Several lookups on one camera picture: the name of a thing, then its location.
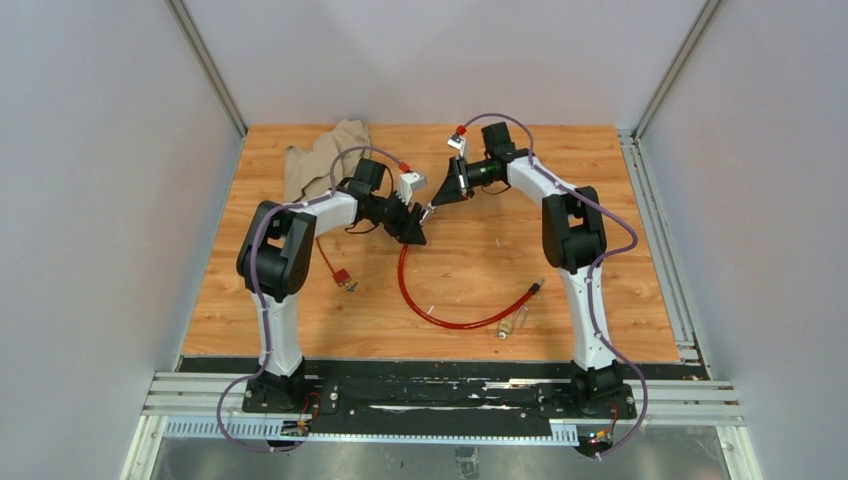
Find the silver key with ring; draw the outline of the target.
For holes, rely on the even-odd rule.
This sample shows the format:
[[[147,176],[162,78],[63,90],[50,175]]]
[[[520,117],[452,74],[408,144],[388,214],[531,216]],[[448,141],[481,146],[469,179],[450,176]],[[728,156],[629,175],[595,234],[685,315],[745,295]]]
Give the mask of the silver key with ring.
[[[420,224],[423,225],[434,214],[435,210],[436,208],[433,205],[428,204],[422,212]]]

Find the red cable lock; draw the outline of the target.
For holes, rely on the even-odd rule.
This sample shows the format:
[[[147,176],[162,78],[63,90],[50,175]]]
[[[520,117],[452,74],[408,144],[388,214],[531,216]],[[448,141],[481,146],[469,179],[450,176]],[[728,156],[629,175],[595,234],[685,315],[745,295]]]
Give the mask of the red cable lock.
[[[513,319],[517,315],[517,312],[526,306],[526,304],[539,292],[544,284],[544,279],[537,280],[513,302],[509,305],[504,305],[503,308],[498,311],[495,311],[494,307],[485,306],[484,302],[479,299],[464,301],[460,298],[455,298],[450,302],[445,300],[439,304],[437,304],[436,301],[433,301],[431,305],[432,310],[429,308],[425,309],[413,297],[410,292],[410,286],[406,280],[408,256],[409,246],[403,245],[400,249],[397,261],[397,285],[401,297],[415,315],[432,325],[444,329],[475,330],[499,324],[503,320]],[[442,303],[445,304],[451,313],[460,313],[460,316],[455,319],[445,319],[436,316],[435,310]]]

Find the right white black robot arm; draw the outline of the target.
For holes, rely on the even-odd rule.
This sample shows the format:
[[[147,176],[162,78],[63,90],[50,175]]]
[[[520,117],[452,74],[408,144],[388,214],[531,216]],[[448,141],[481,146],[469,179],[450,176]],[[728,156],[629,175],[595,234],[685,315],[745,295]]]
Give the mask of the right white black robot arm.
[[[540,207],[543,253],[564,285],[574,334],[572,404],[588,417],[603,410],[620,418],[636,417],[622,359],[608,338],[601,286],[607,238],[596,190],[563,181],[533,151],[516,148],[503,122],[482,129],[485,157],[470,162],[465,132],[460,125],[447,141],[457,153],[449,160],[432,206],[467,200],[475,188],[502,182]]]

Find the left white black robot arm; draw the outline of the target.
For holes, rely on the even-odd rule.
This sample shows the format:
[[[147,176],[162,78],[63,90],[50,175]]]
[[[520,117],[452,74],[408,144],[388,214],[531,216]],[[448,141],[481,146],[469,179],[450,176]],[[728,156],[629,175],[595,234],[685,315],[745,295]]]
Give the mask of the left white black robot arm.
[[[376,191],[385,170],[381,163],[361,159],[352,176],[313,199],[288,204],[266,200],[257,206],[236,261],[260,322],[259,368],[246,388],[257,406],[293,413],[307,402],[297,303],[318,236],[367,220],[400,244],[425,244],[425,208],[412,199],[426,186],[425,176],[405,170],[383,197]]]

